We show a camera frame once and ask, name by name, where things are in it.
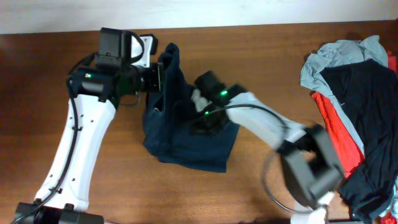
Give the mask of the dark navy blue shorts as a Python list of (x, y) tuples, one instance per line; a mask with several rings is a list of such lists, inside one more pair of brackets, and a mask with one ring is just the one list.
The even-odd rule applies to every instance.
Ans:
[(143, 145), (160, 162), (190, 169), (225, 173), (239, 126), (231, 121), (214, 135), (192, 134), (197, 112), (190, 99), (196, 89), (180, 69), (180, 51), (169, 43), (158, 59), (165, 67), (164, 88), (146, 95), (142, 127)]

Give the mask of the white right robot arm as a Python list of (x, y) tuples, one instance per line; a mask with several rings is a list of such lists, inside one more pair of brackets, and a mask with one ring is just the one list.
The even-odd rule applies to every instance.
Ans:
[[(328, 132), (319, 124), (306, 126), (289, 120), (243, 86), (226, 86), (211, 71), (199, 76), (195, 86), (195, 105), (202, 127), (214, 130), (217, 124), (231, 121), (273, 149), (264, 162), (261, 183), (268, 197), (292, 214), (290, 222), (328, 223), (329, 204), (344, 178)], [(294, 208), (279, 202), (267, 184), (267, 172), (274, 158), (280, 161), (284, 184), (295, 200)]]

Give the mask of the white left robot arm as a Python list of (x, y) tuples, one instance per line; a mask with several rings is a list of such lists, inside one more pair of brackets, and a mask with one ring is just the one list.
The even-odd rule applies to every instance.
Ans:
[(19, 203), (14, 223), (103, 224), (87, 212), (92, 174), (104, 135), (126, 95), (160, 92), (163, 63), (152, 63), (153, 34), (101, 28), (99, 49), (69, 71), (68, 116), (51, 168), (32, 203)]

